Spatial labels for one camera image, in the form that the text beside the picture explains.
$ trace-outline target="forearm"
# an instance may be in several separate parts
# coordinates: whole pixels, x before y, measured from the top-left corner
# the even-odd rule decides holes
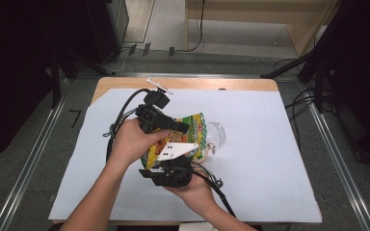
[[[200,215],[220,231],[230,230],[255,230],[244,222],[230,215],[218,205],[212,205]]]
[[[62,230],[105,230],[126,167],[105,167]]]

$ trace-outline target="human hand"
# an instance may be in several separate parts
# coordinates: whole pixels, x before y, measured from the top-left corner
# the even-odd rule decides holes
[[[202,217],[204,213],[219,207],[213,197],[211,187],[195,174],[192,175],[191,182],[186,187],[165,187],[165,189],[181,198],[190,209]]]
[[[125,120],[119,128],[108,163],[123,163],[127,167],[140,159],[157,141],[167,136],[170,131],[161,130],[145,134],[137,118]]]

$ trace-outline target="white tabletop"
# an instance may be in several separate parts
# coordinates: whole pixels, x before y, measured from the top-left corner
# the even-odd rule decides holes
[[[108,132],[133,89],[109,90],[88,109],[49,219],[64,220],[105,165]],[[143,103],[138,95],[127,110]],[[203,112],[220,122],[225,146],[203,163],[225,185],[222,192],[237,218],[246,222],[319,223],[321,214],[279,92],[260,90],[174,90],[163,110],[184,117]],[[175,195],[144,179],[138,161],[126,172],[111,221],[167,223],[200,221]],[[216,197],[223,208],[222,201]]]

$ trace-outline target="chip bag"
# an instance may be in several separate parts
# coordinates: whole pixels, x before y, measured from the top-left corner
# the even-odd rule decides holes
[[[167,142],[190,142],[197,143],[198,149],[195,149],[187,154],[190,161],[202,160],[205,154],[206,148],[206,123],[203,117],[203,113],[186,116],[176,121],[184,122],[189,126],[188,132],[183,134],[178,131],[171,131],[164,139],[153,144],[146,154],[141,158],[141,162],[145,169],[153,168],[159,165],[157,160],[158,155]]]

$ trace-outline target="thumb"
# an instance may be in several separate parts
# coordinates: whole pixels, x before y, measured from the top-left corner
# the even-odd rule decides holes
[[[149,134],[150,139],[152,140],[152,143],[155,143],[164,137],[166,137],[170,133],[170,130],[160,130],[156,133]]]

